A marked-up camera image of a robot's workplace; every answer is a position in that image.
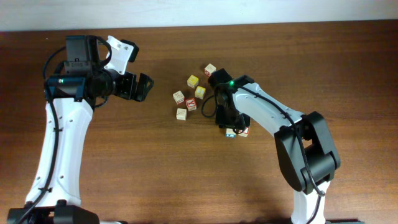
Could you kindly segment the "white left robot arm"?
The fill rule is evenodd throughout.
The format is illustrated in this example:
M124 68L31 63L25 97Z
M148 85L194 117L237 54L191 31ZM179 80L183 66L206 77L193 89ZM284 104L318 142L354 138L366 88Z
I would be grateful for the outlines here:
M46 129L39 166L22 208L12 208L8 223L100 223L81 207L83 145L95 109L114 95L142 102L154 86L151 77L127 72L139 47L128 40L69 35L67 53L53 75L44 74Z

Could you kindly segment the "wooden block red edge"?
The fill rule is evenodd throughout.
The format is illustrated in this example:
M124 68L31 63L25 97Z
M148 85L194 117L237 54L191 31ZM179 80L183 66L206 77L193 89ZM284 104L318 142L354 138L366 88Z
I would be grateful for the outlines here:
M243 131L239 132L239 136L247 137L249 134L250 127L246 127Z

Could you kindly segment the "wooden block red X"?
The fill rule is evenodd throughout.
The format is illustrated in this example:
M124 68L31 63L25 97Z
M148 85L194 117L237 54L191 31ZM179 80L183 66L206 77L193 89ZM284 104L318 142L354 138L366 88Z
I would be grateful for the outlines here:
M185 104L186 104L187 110L189 110L189 111L193 111L193 110L197 109L197 103L194 98L186 99Z

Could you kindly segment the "wooden block blue I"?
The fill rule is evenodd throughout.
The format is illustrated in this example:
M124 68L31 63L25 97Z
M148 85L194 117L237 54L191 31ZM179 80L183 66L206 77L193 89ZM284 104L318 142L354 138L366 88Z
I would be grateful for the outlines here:
M225 132L225 136L227 138L235 138L236 137L236 133L234 132L233 129L227 128L226 132Z

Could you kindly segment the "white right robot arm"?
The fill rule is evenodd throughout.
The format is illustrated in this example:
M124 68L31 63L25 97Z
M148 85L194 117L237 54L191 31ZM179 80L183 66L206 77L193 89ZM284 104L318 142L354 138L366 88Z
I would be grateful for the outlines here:
M220 128L241 134L254 120L274 137L280 171L294 190L290 222L326 223L325 195L341 159L324 117L283 105L247 75L232 78L222 68L208 83Z

